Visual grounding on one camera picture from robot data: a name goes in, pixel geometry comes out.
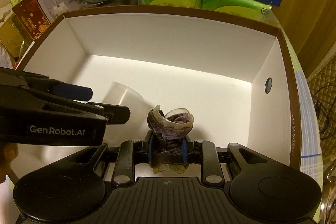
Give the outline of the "person's left hand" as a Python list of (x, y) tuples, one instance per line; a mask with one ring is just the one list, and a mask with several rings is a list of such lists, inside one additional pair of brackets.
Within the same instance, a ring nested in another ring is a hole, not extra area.
[(0, 183), (2, 184), (11, 172), (11, 162), (18, 156), (18, 144), (1, 143), (0, 153)]

